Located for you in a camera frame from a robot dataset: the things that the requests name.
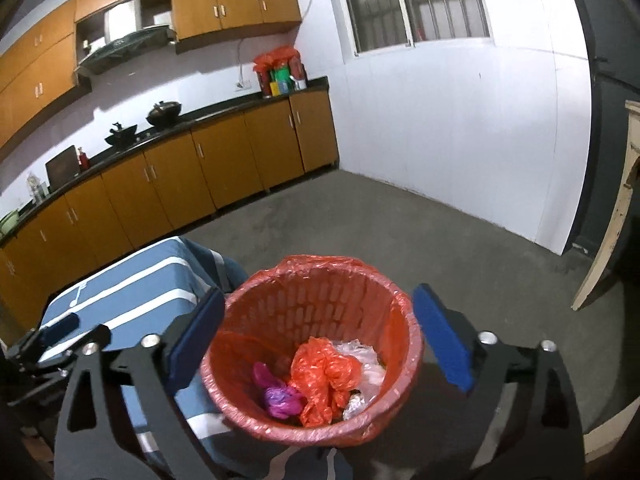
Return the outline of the lower wooden kitchen cabinets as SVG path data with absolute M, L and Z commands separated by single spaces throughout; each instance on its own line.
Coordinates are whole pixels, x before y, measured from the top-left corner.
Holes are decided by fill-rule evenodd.
M 1 242 L 1 328 L 35 327 L 52 297 L 102 266 L 259 193 L 336 166 L 329 81 L 250 96 L 113 153 Z

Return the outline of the green basin on counter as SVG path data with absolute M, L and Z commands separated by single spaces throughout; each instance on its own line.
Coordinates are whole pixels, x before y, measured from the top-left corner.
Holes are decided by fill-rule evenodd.
M 0 232 L 2 236 L 6 236 L 17 225 L 17 221 L 20 218 L 20 213 L 17 209 L 13 209 L 5 214 L 0 220 Z

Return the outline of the dark door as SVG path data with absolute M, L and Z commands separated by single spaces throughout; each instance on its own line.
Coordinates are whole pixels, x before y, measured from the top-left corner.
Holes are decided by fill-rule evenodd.
M 639 0 L 575 0 L 587 46 L 591 136 L 586 180 L 570 242 L 594 257 L 624 166 L 625 102 L 639 99 Z

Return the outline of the black wok left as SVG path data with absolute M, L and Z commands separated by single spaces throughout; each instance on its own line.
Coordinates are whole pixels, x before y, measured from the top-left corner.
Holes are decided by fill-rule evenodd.
M 137 142 L 137 125 L 124 128 L 119 122 L 114 122 L 110 129 L 110 135 L 105 138 L 105 142 L 112 148 L 126 150 Z

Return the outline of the glass jar on counter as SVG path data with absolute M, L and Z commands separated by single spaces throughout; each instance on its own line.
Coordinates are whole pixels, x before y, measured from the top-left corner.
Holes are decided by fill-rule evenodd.
M 47 183 L 43 182 L 43 180 L 33 172 L 30 172 L 27 176 L 27 186 L 30 196 L 32 196 L 32 201 L 36 205 L 41 204 L 49 196 Z

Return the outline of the magenta plastic bag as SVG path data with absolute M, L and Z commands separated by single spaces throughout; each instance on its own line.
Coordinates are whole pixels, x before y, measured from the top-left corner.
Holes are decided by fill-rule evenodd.
M 253 365 L 253 382 L 262 393 L 262 403 L 271 417 L 285 420 L 302 414 L 306 406 L 305 397 L 274 376 L 265 363 Z

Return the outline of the white translucent plastic bag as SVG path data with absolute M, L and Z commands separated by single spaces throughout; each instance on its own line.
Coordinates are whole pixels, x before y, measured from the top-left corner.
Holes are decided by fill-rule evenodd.
M 386 376 L 386 367 L 378 359 L 376 351 L 371 346 L 362 344 L 358 339 L 333 341 L 332 344 L 337 352 L 343 356 L 352 356 L 361 365 L 360 382 L 352 390 L 343 411 L 343 419 L 347 420 L 364 411 L 380 394 Z

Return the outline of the red bottle on counter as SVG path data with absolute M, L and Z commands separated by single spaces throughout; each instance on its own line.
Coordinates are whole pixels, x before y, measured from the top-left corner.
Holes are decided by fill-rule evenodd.
M 81 171 L 86 171 L 91 167 L 91 162 L 88 155 L 82 148 L 77 149 L 78 164 Z

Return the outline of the small red plastic bag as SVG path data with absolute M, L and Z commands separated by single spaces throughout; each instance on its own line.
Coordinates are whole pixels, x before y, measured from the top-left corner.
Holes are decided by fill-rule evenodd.
M 288 382 L 306 399 L 300 423 L 305 428 L 317 428 L 340 420 L 360 376 L 359 361 L 337 352 L 329 339 L 310 337 L 301 344 Z

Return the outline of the black lidded wok right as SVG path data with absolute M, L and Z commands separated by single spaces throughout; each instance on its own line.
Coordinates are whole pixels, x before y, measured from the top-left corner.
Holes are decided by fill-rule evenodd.
M 155 128 L 166 128 L 175 125 L 181 114 L 182 105 L 176 101 L 160 101 L 153 105 L 146 116 L 146 121 Z

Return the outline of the blue white striped tablecloth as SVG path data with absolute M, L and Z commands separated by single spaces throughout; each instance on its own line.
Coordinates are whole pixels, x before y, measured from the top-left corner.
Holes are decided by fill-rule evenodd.
M 147 334 L 162 334 L 191 312 L 212 287 L 233 292 L 248 278 L 228 256 L 185 237 L 168 237 L 83 278 L 56 296 L 43 313 L 49 327 L 75 313 L 79 326 L 41 357 L 60 356 L 103 324 L 113 349 L 129 348 Z M 200 376 L 176 402 L 213 461 L 235 479 L 349 479 L 352 466 L 336 448 L 296 448 L 261 441 L 232 427 L 209 397 Z

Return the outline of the green yellow boxes on counter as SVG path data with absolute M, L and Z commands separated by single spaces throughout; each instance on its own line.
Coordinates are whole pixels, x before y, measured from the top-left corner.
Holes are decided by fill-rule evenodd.
M 307 81 L 296 79 L 291 74 L 290 68 L 285 65 L 274 68 L 270 72 L 270 78 L 270 89 L 273 96 L 284 96 L 294 91 L 307 89 Z

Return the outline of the steel range hood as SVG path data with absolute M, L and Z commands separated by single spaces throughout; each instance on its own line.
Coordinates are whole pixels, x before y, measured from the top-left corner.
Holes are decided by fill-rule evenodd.
M 76 24 L 75 73 L 98 76 L 176 41 L 169 0 L 127 0 Z

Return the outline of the wooden kitchen cabinets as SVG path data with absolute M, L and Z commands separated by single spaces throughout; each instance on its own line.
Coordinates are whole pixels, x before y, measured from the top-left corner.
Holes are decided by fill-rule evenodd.
M 301 20 L 298 0 L 66 0 L 1 55 L 2 152 L 88 91 L 91 76 L 146 50 L 278 34 Z
M 1 328 L 35 327 L 52 297 L 102 266 L 259 193 L 336 166 L 329 81 L 250 96 L 113 153 L 1 242 Z

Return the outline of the dark wooden cutting board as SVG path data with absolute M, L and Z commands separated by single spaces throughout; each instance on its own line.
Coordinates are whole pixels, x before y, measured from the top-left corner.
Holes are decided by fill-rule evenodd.
M 47 178 L 51 192 L 58 190 L 80 173 L 75 145 L 71 145 L 46 162 Z

